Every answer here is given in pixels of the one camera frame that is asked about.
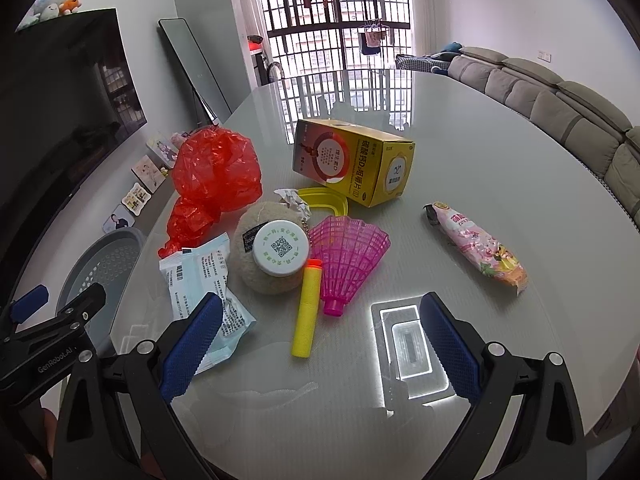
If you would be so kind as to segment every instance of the yellow medicine box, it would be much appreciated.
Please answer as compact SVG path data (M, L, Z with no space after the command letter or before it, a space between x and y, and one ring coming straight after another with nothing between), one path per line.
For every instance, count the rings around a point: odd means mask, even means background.
M293 171L372 207L402 195L415 142L343 121L300 119Z

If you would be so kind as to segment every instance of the television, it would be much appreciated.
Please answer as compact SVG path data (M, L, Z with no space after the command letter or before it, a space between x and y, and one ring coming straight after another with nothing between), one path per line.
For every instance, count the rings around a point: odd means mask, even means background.
M146 123L115 9L37 23L3 45L0 304L58 212Z

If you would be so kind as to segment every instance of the wall switch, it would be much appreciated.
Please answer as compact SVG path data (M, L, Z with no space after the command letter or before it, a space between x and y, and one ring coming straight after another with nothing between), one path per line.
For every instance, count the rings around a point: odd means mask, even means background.
M538 59L546 61L547 63L551 63L551 54L549 54L548 52L544 52L543 50L539 50Z

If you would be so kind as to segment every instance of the pink snack wrapper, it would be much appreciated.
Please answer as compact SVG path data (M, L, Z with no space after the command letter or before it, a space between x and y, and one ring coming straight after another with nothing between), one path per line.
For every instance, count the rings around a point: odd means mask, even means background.
M529 283L527 271L498 240L447 204L434 202L424 207L429 223L440 226L465 258L490 278L516 287L520 294Z

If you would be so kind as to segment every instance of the yellow foam dart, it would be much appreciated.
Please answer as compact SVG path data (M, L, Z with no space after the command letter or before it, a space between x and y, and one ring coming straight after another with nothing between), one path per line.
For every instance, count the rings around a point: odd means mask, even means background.
M309 357L314 341L318 303L320 302L320 282L322 280L322 260L309 260L302 278L302 293L296 331L293 335L291 355Z

